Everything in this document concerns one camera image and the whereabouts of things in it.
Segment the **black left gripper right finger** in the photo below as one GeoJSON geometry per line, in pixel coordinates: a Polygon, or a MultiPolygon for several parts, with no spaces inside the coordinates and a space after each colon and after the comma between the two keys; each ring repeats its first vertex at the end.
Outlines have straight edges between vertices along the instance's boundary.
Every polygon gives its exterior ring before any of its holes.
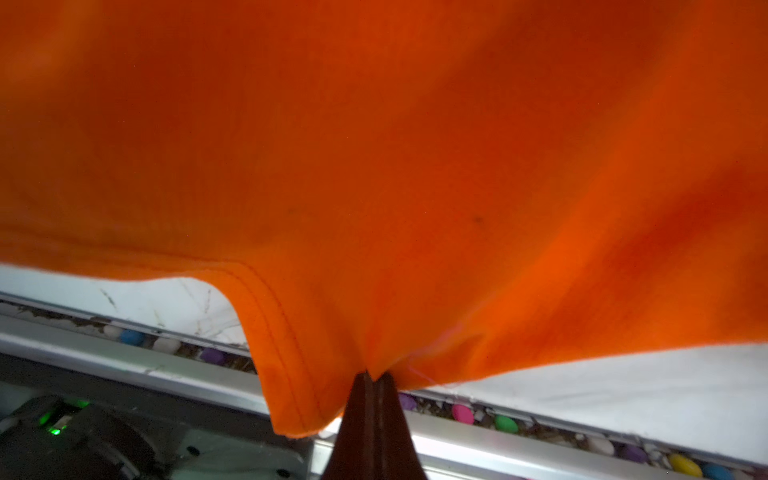
{"type": "Polygon", "coordinates": [[[374,383],[374,478],[427,479],[389,373],[374,383]]]}

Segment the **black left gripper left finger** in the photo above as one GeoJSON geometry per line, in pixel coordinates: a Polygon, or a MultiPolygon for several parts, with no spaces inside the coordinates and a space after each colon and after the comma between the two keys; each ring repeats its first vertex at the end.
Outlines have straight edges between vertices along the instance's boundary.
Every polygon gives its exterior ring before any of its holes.
{"type": "Polygon", "coordinates": [[[367,372],[356,376],[322,479],[376,479],[376,387],[367,372]]]}

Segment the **orange t-shirt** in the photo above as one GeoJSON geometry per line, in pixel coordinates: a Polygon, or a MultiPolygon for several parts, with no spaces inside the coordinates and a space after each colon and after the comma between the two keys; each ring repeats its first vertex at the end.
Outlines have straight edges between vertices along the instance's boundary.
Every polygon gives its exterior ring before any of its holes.
{"type": "Polygon", "coordinates": [[[763,1],[5,1],[1,259],[188,276],[276,432],[767,338],[763,1]]]}

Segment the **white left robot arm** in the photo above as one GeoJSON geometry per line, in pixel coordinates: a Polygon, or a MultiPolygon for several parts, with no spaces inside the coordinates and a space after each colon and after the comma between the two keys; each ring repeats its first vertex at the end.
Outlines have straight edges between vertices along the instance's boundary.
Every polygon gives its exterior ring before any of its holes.
{"type": "MultiPolygon", "coordinates": [[[[136,430],[98,407],[70,418],[29,402],[1,432],[4,479],[165,479],[170,469],[136,430]]],[[[423,479],[389,374],[355,377],[325,479],[423,479]]]]}

